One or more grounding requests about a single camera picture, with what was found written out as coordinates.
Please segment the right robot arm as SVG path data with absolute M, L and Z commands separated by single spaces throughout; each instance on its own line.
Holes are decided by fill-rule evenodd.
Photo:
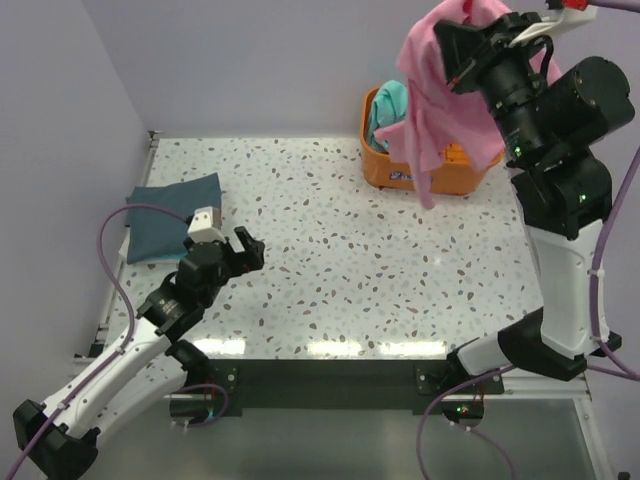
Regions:
M 521 320 L 451 351 L 441 387 L 466 393 L 507 366 L 571 380 L 622 343 L 601 315 L 597 287 L 619 204 L 591 147 L 633 120 L 629 81 L 600 56 L 549 81 L 554 43 L 535 13 L 485 27 L 441 20 L 434 31 L 448 88 L 481 94 L 501 134 L 543 298 Z

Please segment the pink t-shirt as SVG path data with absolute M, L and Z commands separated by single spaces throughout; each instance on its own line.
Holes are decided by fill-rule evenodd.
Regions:
M 424 208 L 434 206 L 431 172 L 444 163 L 441 154 L 446 146 L 460 145 L 476 170 L 487 168 L 504 151 L 481 95 L 457 95 L 447 88 L 434 25 L 439 20 L 451 20 L 487 26 L 510 11 L 501 1 L 443 1 L 415 23 L 404 40 L 396 65 L 406 76 L 406 116 L 377 130 L 375 137 L 388 143 L 392 161 L 409 165 Z

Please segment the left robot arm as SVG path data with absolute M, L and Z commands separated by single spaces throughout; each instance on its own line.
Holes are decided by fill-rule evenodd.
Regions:
M 118 342 L 106 348 L 65 387 L 42 402 L 26 400 L 13 413 L 21 457 L 49 479 L 78 479 L 98 454 L 107 431 L 104 408 L 160 355 L 177 363 L 171 378 L 185 392 L 200 390 L 209 359 L 184 335 L 199 323 L 230 280 L 264 266 L 265 245 L 244 227 L 234 230 L 242 245 L 226 237 L 187 241 L 176 271 L 148 294 Z

